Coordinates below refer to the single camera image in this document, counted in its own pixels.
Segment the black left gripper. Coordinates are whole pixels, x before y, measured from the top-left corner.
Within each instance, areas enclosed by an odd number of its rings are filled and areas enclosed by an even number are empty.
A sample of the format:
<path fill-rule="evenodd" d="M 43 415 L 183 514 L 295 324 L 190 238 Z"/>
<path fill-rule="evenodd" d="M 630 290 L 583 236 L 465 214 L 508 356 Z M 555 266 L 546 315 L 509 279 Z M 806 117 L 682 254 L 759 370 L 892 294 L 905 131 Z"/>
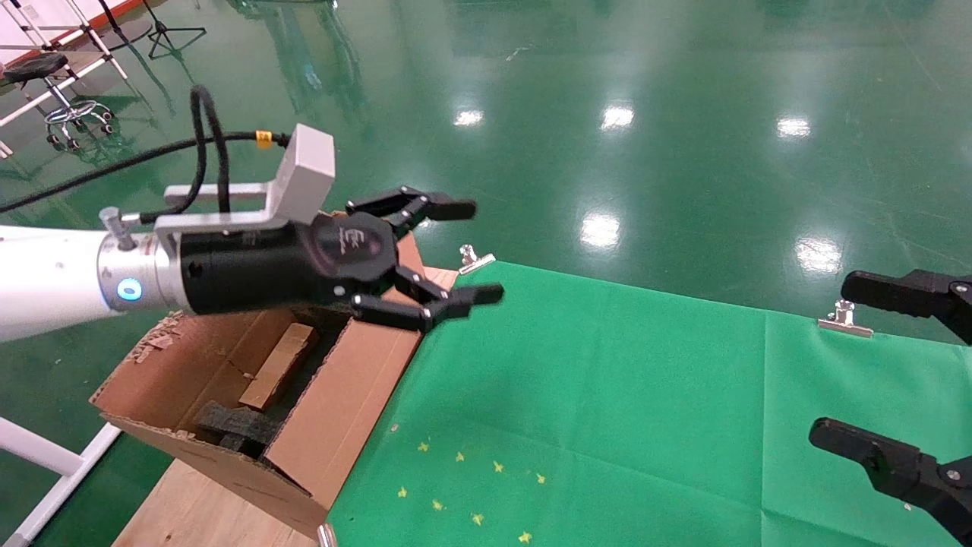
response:
<path fill-rule="evenodd" d="M 185 233 L 179 254 L 188 307 L 197 315 L 329 305 L 351 298 L 355 319 L 426 334 L 442 322 L 496 305 L 500 284 L 447 290 L 399 263 L 396 232 L 424 220 L 475 218 L 473 200 L 399 186 L 367 200 L 347 201 L 348 215 L 318 214 L 311 224 L 276 229 Z M 415 305 L 378 296 L 393 289 Z"/>

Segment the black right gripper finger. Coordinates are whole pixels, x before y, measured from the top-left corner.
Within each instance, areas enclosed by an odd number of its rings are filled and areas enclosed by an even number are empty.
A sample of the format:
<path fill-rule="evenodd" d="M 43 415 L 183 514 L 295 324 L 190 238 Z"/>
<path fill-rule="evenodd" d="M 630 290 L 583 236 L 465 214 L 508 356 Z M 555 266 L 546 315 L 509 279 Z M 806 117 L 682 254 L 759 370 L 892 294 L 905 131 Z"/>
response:
<path fill-rule="evenodd" d="M 862 466 L 876 492 L 927 512 L 959 544 L 971 543 L 971 457 L 940 463 L 912 444 L 831 418 L 809 430 L 817 449 Z"/>
<path fill-rule="evenodd" d="M 851 271 L 841 297 L 854 304 L 915 318 L 935 318 L 963 343 L 971 343 L 971 277 L 912 270 L 902 277 Z"/>

